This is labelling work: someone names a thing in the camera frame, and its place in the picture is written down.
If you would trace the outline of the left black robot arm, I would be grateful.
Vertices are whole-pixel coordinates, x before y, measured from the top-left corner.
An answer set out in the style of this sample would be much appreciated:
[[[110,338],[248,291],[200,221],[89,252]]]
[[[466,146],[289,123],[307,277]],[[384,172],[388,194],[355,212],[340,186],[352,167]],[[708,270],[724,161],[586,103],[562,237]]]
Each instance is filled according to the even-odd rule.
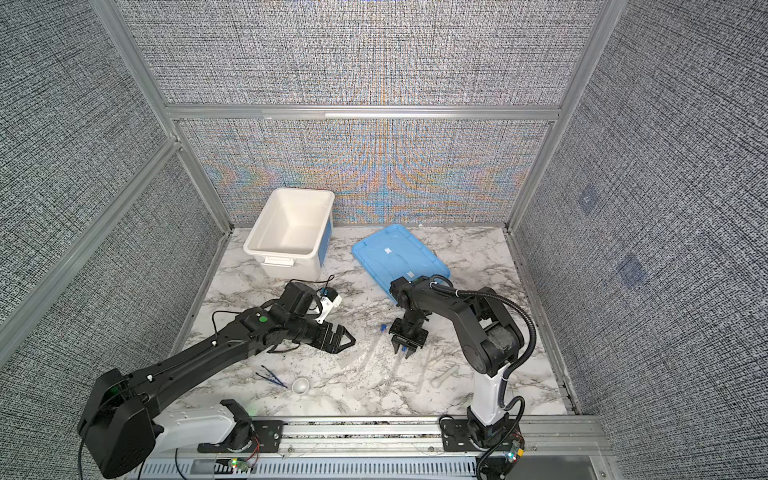
[[[139,466],[170,430],[161,413],[179,397],[229,366],[273,351],[285,341],[338,354],[356,342],[342,325],[319,318],[317,291],[290,282],[277,299],[236,314],[212,336],[129,374],[109,370],[94,382],[77,432],[101,475],[120,477]]]

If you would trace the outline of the blue plastic lid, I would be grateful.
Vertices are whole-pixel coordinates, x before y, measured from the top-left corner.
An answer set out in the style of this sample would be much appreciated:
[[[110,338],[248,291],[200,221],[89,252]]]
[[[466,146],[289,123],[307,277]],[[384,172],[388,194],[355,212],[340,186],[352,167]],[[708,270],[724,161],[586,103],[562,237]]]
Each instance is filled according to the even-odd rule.
[[[354,258],[391,300],[391,283],[400,277],[451,276],[447,265],[403,225],[393,224],[352,246]]]

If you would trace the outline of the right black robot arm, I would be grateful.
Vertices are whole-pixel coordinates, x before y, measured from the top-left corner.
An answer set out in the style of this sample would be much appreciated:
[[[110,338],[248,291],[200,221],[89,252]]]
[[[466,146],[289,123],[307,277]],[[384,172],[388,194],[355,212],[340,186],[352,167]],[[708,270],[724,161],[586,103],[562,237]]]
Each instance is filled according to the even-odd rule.
[[[536,326],[516,302],[493,289],[457,289],[442,276],[393,280],[390,295],[404,310],[394,320],[390,335],[394,351],[410,356],[424,346],[423,328],[436,314],[451,322],[460,350],[474,370],[474,390],[467,409],[467,430],[472,443],[487,450],[497,445],[518,422],[510,417],[518,396],[506,399],[511,374],[532,356],[537,345]]]

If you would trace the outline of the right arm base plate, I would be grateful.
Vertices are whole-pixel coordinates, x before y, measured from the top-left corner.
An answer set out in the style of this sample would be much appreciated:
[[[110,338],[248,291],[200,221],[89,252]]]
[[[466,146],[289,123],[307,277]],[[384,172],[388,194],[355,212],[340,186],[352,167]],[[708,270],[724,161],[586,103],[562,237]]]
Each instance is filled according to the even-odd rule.
[[[446,452],[484,452],[491,447],[498,451],[517,453],[525,449],[525,439],[518,426],[512,427],[513,419],[506,414],[492,425],[483,425],[474,417],[454,418],[443,415],[438,418],[443,449]]]

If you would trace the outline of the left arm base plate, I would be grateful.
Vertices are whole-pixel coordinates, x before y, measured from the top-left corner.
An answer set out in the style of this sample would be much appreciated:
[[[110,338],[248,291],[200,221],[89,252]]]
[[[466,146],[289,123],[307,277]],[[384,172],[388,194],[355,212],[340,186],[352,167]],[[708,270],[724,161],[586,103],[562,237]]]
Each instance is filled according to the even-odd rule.
[[[217,444],[203,443],[198,453],[251,454],[277,453],[282,441],[285,423],[280,420],[257,420],[238,423],[234,431]]]

